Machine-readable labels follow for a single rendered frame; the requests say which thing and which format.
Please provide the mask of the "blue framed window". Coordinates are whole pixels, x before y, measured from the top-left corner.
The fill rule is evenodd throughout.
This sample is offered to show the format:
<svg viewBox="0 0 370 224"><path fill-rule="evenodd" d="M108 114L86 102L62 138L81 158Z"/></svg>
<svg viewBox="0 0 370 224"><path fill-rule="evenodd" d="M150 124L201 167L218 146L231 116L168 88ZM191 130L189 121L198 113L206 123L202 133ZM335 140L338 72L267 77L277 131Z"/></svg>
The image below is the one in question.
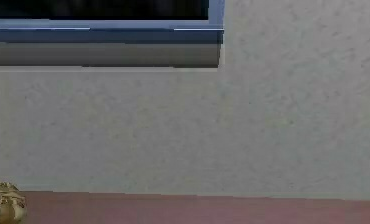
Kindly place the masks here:
<svg viewBox="0 0 370 224"><path fill-rule="evenodd" d="M219 65L226 0L0 0L0 66Z"/></svg>

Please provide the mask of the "tan patterned cushion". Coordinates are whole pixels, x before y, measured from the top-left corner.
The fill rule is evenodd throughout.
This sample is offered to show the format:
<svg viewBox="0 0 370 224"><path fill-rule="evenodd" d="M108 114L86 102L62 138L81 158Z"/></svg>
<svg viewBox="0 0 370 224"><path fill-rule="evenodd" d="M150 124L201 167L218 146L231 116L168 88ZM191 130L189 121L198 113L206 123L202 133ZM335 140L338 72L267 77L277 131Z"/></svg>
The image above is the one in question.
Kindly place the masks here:
<svg viewBox="0 0 370 224"><path fill-rule="evenodd" d="M0 181L0 224L22 224L26 214L26 199L19 189Z"/></svg>

